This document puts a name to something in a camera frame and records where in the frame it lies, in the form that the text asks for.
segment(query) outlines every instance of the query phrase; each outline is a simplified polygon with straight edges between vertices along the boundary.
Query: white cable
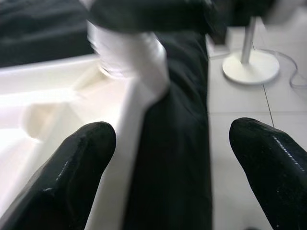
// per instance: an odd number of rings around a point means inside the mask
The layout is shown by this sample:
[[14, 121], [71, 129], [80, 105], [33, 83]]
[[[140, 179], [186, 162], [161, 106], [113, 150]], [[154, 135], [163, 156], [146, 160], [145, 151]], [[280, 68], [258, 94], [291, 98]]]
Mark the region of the white cable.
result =
[[299, 72], [298, 72], [298, 65], [296, 63], [296, 61], [290, 57], [289, 55], [286, 55], [282, 52], [278, 52], [276, 50], [270, 50], [270, 49], [261, 49], [262, 51], [265, 51], [265, 52], [268, 52], [268, 53], [271, 53], [271, 54], [274, 54], [274, 55], [279, 55], [281, 57], [284, 57], [286, 58], [287, 60], [289, 60], [290, 62], [292, 62], [294, 64], [294, 67], [295, 67], [295, 70], [293, 71], [293, 73], [290, 75], [290, 79], [289, 79], [289, 84], [292, 88], [294, 89], [305, 89], [307, 88], [307, 84], [305, 85], [297, 85], [297, 84], [294, 84], [293, 83], [293, 80], [295, 78], [296, 75], [300, 75], [303, 79], [307, 80], [305, 77], [303, 77]]
[[[293, 71], [293, 73], [290, 75], [290, 79], [289, 79], [289, 84], [292, 88], [294, 89], [307, 89], [307, 84], [303, 84], [303, 85], [297, 85], [297, 84], [294, 84], [293, 83], [293, 80], [295, 78], [296, 75], [299, 75], [301, 78], [303, 78], [304, 80], [307, 81], [307, 78], [302, 76], [299, 71], [298, 71], [298, 65], [296, 63], [296, 61], [290, 57], [289, 55], [286, 55], [282, 52], [279, 52], [279, 51], [276, 51], [276, 50], [270, 50], [270, 49], [260, 49], [264, 52], [267, 52], [267, 53], [271, 53], [271, 54], [274, 54], [275, 56], [279, 55], [285, 59], [287, 59], [288, 61], [292, 62], [294, 67], [295, 67], [295, 70]], [[220, 58], [225, 58], [227, 56], [229, 56], [230, 53], [227, 53], [227, 54], [222, 54], [222, 55], [218, 55], [218, 56], [214, 56], [214, 57], [211, 57], [210, 59], [211, 60], [215, 60], [215, 59], [220, 59]]]

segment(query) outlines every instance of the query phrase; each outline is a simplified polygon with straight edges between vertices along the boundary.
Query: white lamp base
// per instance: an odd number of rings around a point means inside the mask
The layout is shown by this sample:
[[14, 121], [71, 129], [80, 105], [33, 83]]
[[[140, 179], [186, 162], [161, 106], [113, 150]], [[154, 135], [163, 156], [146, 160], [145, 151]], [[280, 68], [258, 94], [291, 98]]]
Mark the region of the white lamp base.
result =
[[225, 76], [244, 85], [263, 84], [277, 77], [280, 69], [274, 55], [252, 50], [249, 63], [241, 63], [242, 52], [233, 53], [223, 62]]

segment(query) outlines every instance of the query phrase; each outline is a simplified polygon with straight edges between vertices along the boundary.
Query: white stand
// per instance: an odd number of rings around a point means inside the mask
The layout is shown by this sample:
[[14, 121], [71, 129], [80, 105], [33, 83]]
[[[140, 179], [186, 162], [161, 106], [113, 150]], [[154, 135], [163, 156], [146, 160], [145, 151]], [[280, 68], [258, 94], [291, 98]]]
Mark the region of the white stand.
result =
[[280, 65], [274, 55], [251, 50], [255, 27], [256, 19], [252, 18], [250, 26], [246, 28], [243, 51], [233, 53], [223, 62], [225, 76], [240, 84], [263, 84], [279, 73]]

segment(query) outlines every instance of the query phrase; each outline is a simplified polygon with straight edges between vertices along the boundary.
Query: white pole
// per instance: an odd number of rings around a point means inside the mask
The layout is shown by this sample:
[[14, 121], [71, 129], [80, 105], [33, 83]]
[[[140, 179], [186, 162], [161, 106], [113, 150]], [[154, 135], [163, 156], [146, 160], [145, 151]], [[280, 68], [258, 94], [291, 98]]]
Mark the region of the white pole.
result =
[[245, 28], [245, 39], [244, 39], [244, 46], [241, 57], [242, 64], [249, 63], [250, 51], [252, 49], [255, 29], [256, 29], [256, 18], [252, 17], [250, 19], [249, 26]]

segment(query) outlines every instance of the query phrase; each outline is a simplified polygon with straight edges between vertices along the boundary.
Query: black object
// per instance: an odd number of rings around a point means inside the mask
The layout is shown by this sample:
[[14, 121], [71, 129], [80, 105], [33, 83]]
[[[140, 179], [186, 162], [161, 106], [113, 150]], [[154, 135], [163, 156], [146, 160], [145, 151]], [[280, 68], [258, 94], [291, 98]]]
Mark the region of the black object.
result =
[[205, 39], [158, 34], [169, 93], [146, 113], [124, 230], [211, 230], [212, 196]]
[[1, 230], [82, 230], [116, 146], [113, 127], [97, 122], [66, 138], [0, 219]]
[[0, 68], [91, 54], [78, 0], [0, 0]]
[[226, 27], [247, 26], [275, 0], [93, 0], [90, 21], [124, 33], [194, 30], [223, 43]]
[[286, 133], [250, 118], [235, 120], [229, 139], [273, 229], [307, 229], [307, 153]]

